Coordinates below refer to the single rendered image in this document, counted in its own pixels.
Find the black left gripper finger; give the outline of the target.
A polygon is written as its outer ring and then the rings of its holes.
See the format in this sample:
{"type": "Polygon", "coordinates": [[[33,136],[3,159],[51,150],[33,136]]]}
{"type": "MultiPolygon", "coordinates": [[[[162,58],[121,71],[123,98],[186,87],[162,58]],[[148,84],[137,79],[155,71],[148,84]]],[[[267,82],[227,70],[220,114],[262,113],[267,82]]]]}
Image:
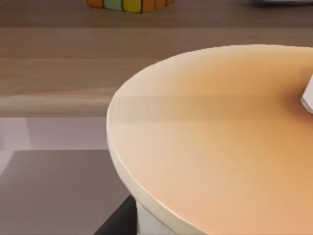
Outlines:
{"type": "Polygon", "coordinates": [[[137,235],[137,208],[129,195],[93,235],[137,235]]]}

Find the cream round orange-topped container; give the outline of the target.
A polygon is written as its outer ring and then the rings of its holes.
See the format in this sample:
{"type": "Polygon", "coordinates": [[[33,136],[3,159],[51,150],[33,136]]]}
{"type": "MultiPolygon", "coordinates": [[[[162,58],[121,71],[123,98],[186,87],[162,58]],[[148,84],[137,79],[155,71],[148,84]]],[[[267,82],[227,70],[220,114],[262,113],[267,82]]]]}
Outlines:
{"type": "Polygon", "coordinates": [[[313,48],[237,45],[141,70],[107,110],[113,164],[180,235],[313,235],[313,48]]]}

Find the wooden shelf cupboard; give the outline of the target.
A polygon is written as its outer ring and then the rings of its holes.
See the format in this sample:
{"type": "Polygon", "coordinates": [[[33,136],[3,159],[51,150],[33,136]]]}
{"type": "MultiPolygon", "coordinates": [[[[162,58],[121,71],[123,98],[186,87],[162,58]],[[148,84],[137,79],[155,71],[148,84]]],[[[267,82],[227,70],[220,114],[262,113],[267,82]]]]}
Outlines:
{"type": "Polygon", "coordinates": [[[313,5],[176,0],[132,14],[86,0],[0,0],[0,118],[104,116],[115,91],[142,68],[243,44],[313,47],[313,5]]]}

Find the multicoloured puzzle cube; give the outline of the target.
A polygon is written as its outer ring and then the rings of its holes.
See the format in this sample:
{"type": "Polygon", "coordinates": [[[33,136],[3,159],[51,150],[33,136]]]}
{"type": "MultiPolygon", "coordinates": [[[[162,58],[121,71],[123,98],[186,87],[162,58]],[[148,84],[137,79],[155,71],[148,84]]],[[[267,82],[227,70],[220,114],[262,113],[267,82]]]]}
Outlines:
{"type": "Polygon", "coordinates": [[[175,4],[176,0],[86,0],[89,7],[143,14],[175,4]]]}

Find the small white block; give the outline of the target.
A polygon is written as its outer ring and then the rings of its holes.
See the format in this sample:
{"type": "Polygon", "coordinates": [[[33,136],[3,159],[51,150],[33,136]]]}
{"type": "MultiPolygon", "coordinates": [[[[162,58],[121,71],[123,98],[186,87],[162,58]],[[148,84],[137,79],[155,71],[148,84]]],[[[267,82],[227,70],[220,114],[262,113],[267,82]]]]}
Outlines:
{"type": "Polygon", "coordinates": [[[313,74],[301,96],[301,103],[306,111],[313,115],[313,74]]]}

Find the dark grey flat object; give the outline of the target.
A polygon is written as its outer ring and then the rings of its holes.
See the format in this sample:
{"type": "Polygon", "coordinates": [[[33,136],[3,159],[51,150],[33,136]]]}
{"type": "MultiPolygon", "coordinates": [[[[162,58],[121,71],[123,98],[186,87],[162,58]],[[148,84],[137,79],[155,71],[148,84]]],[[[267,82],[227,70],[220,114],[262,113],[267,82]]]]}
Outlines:
{"type": "Polygon", "coordinates": [[[258,5],[313,5],[313,0],[251,0],[258,5]]]}

